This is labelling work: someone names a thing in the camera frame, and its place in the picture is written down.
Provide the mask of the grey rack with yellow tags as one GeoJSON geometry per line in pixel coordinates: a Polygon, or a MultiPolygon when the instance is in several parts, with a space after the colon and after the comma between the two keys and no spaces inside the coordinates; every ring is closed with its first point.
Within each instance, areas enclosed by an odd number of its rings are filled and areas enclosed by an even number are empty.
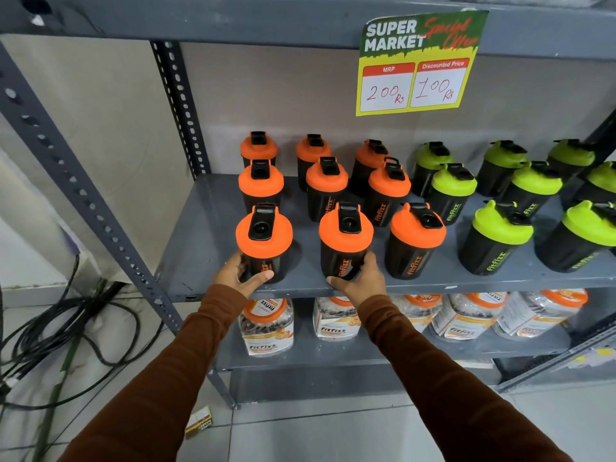
{"type": "Polygon", "coordinates": [[[616,380],[616,321],[573,334],[573,345],[558,354],[496,358],[501,375],[495,390],[616,380]]]}

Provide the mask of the group of orange-lid shakers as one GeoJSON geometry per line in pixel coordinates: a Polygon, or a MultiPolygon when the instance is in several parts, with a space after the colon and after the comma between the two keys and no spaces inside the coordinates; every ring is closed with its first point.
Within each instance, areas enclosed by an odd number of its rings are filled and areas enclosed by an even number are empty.
{"type": "MultiPolygon", "coordinates": [[[[312,222],[319,224],[323,215],[333,210],[337,202],[342,201],[340,197],[346,189],[348,176],[334,157],[323,156],[317,162],[312,162],[307,170],[306,178],[307,214],[312,222]]],[[[243,195],[247,215],[260,202],[273,203],[279,207],[280,211],[285,183],[281,171],[270,162],[270,159],[252,159],[239,175],[238,185],[243,195]]],[[[289,250],[289,268],[291,248],[289,250]]]]}

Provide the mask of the orange-lid black shaker bottle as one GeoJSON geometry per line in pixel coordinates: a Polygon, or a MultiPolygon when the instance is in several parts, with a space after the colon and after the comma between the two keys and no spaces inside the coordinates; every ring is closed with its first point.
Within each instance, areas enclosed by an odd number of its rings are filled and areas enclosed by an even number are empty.
{"type": "Polygon", "coordinates": [[[325,277],[353,279],[364,264],[374,227],[359,204],[337,202],[319,223],[320,267],[325,277]]]}
{"type": "Polygon", "coordinates": [[[282,280],[289,271],[293,227],[273,203],[257,203],[237,225],[236,243],[246,259],[250,275],[272,271],[267,283],[282,280]]]}

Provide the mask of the group of green-lid shakers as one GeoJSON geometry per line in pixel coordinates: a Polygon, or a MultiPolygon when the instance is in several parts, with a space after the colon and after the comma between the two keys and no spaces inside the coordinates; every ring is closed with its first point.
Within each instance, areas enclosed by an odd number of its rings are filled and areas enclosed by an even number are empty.
{"type": "MultiPolygon", "coordinates": [[[[496,273],[517,248],[531,241],[538,210],[592,166],[595,156],[588,143],[565,139],[556,141],[546,161],[528,161],[526,149],[498,140],[490,144],[474,176],[464,164],[453,162],[441,141],[425,143],[416,155],[412,178],[412,190],[425,201],[404,204],[391,223],[391,235],[415,250],[402,272],[417,275],[469,197],[480,194],[491,199],[474,213],[458,257],[474,275],[496,273]]],[[[608,250],[616,255],[616,161],[587,173],[559,223],[535,246],[540,262],[560,273],[578,271],[608,250]]]]}

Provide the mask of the person's left forearm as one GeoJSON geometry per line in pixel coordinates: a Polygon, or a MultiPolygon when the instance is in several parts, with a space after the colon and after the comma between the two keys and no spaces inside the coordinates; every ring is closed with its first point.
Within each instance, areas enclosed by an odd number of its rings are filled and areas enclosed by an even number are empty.
{"type": "Polygon", "coordinates": [[[174,340],[113,397],[57,462],[174,462],[206,374],[248,294],[206,291],[174,340]]]}

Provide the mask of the clear jar with orange lid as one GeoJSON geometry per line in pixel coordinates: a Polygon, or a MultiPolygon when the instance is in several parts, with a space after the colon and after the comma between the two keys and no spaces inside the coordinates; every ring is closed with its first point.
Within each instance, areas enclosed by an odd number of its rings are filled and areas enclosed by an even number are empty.
{"type": "Polygon", "coordinates": [[[588,301],[583,288],[513,292],[492,330],[504,338],[533,339],[575,316],[588,301]]]}
{"type": "Polygon", "coordinates": [[[497,322],[509,297],[507,292],[443,295],[432,330],[451,341],[475,340],[497,322]]]}
{"type": "Polygon", "coordinates": [[[390,300],[419,333],[426,329],[442,309],[440,294],[391,295],[390,300]]]}
{"type": "Polygon", "coordinates": [[[313,328],[317,339],[347,341],[358,335],[360,327],[357,310],[346,296],[315,298],[313,328]]]}
{"type": "Polygon", "coordinates": [[[291,349],[295,311],[290,298],[248,300],[238,326],[250,357],[268,357],[291,349]]]}

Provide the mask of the green rod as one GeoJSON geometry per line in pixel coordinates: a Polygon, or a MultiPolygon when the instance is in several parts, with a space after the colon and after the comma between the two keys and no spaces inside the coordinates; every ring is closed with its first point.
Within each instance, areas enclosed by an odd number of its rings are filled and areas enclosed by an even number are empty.
{"type": "Polygon", "coordinates": [[[43,462],[46,451],[49,447],[49,436],[56,408],[60,405],[60,395],[65,384],[68,371],[73,363],[76,351],[80,346],[81,335],[76,335],[70,342],[70,346],[64,358],[64,361],[60,367],[58,378],[54,383],[54,386],[50,393],[49,402],[45,407],[45,413],[42,419],[41,427],[39,430],[38,438],[35,444],[32,462],[43,462]]]}

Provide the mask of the person's right forearm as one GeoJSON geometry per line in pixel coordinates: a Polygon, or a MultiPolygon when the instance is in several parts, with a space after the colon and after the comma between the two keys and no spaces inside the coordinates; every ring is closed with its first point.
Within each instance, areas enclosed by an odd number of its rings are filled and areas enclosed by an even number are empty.
{"type": "Polygon", "coordinates": [[[512,404],[414,329],[386,295],[358,307],[445,462],[573,462],[512,404]]]}

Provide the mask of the green yellow price sign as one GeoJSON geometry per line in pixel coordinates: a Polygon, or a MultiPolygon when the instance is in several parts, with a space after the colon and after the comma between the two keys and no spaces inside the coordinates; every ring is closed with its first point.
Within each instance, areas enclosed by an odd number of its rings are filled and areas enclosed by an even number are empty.
{"type": "Polygon", "coordinates": [[[384,16],[360,38],[356,116],[458,108],[488,10],[384,16]]]}

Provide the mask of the small yellow white carton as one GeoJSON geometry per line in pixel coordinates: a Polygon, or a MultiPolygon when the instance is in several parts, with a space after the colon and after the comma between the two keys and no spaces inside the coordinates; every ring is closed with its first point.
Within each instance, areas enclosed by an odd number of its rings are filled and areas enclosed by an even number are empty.
{"type": "Polygon", "coordinates": [[[205,405],[199,410],[193,412],[185,427],[185,438],[189,439],[195,434],[212,426],[212,414],[209,405],[205,405]]]}

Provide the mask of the person's right hand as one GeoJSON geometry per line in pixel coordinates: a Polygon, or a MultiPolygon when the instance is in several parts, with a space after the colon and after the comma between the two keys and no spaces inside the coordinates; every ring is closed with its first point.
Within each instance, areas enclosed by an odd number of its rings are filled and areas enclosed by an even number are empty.
{"type": "Polygon", "coordinates": [[[361,311],[361,306],[369,298],[376,295],[386,295],[386,281],[378,267],[376,256],[368,250],[357,276],[352,280],[357,284],[352,292],[342,292],[354,308],[361,311]]]}

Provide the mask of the person's left hand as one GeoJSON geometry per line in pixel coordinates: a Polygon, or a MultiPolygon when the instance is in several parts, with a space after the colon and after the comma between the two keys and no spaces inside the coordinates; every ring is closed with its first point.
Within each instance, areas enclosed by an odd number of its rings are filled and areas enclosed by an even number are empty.
{"type": "Polygon", "coordinates": [[[219,273],[214,279],[214,284],[224,285],[232,288],[233,290],[241,293],[245,298],[249,299],[255,290],[244,290],[242,276],[247,269],[247,261],[242,251],[234,253],[229,260],[220,269],[219,273]]]}

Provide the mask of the grey metal shelving rack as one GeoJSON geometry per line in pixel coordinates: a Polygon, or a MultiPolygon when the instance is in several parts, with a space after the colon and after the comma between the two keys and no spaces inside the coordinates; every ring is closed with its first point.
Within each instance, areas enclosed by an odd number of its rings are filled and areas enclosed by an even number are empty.
{"type": "MultiPolygon", "coordinates": [[[[447,12],[456,8],[486,8],[495,13],[496,20],[487,22],[487,47],[480,47],[481,55],[504,56],[512,58],[549,58],[580,61],[616,62],[616,1],[599,2],[591,8],[565,8],[541,5],[473,4],[470,2],[448,2],[446,0],[42,0],[42,6],[50,6],[50,13],[31,13],[29,2],[21,0],[0,0],[0,35],[47,36],[59,38],[95,38],[119,40],[148,40],[156,44],[160,41],[171,43],[173,52],[176,44],[194,41],[201,44],[249,45],[273,47],[323,47],[342,51],[358,41],[357,30],[363,27],[364,18],[379,17],[377,14],[396,10],[417,12],[447,12]],[[517,35],[522,43],[521,49],[514,48],[514,34],[507,29],[528,29],[533,35],[544,37],[539,46],[531,47],[531,34],[517,35]]],[[[96,209],[82,209],[76,205],[81,196],[79,191],[72,194],[69,180],[62,181],[57,170],[42,161],[43,143],[34,144],[38,138],[26,133],[26,122],[17,125],[17,108],[7,110],[9,123],[24,140],[30,151],[61,189],[63,194],[79,212],[82,219],[96,234],[99,241],[109,250],[112,239],[103,235],[112,234],[105,228],[93,225],[96,209]]],[[[200,301],[209,278],[222,258],[235,251],[235,229],[228,237],[222,228],[214,223],[223,222],[222,217],[239,216],[240,210],[213,198],[222,197],[223,190],[234,195],[230,176],[198,176],[188,200],[174,227],[158,274],[146,273],[145,280],[154,280],[153,292],[146,293],[146,285],[138,286],[140,292],[152,296],[149,303],[160,315],[163,307],[171,308],[171,318],[166,321],[175,333],[179,325],[174,323],[177,311],[173,302],[200,301]]],[[[298,261],[291,261],[291,269],[281,281],[266,285],[257,290],[258,297],[289,296],[305,298],[326,296],[333,290],[326,286],[319,261],[319,241],[315,226],[309,226],[307,216],[293,209],[289,216],[297,226],[292,249],[301,255],[298,261]]],[[[388,275],[389,289],[394,294],[408,291],[434,290],[436,293],[462,293],[466,290],[491,291],[511,289],[527,291],[541,287],[598,287],[616,288],[616,257],[602,254],[597,267],[590,269],[592,276],[579,273],[557,273],[550,271],[535,256],[534,248],[522,248],[515,254],[511,268],[495,276],[475,276],[467,272],[458,262],[456,250],[460,235],[447,235],[435,254],[435,264],[428,264],[420,276],[419,283],[404,283],[388,275]]],[[[350,378],[350,372],[334,372],[335,366],[383,365],[384,358],[368,358],[367,351],[346,355],[340,352],[331,360],[325,352],[318,352],[316,345],[308,345],[308,339],[300,340],[297,352],[292,351],[288,359],[276,355],[266,359],[263,364],[240,358],[237,342],[224,340],[214,370],[208,379],[225,400],[226,404],[237,410],[240,404],[265,402],[264,383],[267,370],[291,369],[288,372],[293,384],[299,390],[284,390],[284,399],[317,398],[317,388],[299,384],[300,377],[313,378],[311,386],[316,386],[317,377],[350,378]]],[[[476,358],[473,354],[489,358],[530,357],[536,355],[558,354],[573,345],[573,339],[564,332],[548,334],[548,339],[539,340],[540,345],[524,345],[503,350],[479,346],[445,347],[445,351],[458,351],[476,358]]]]}

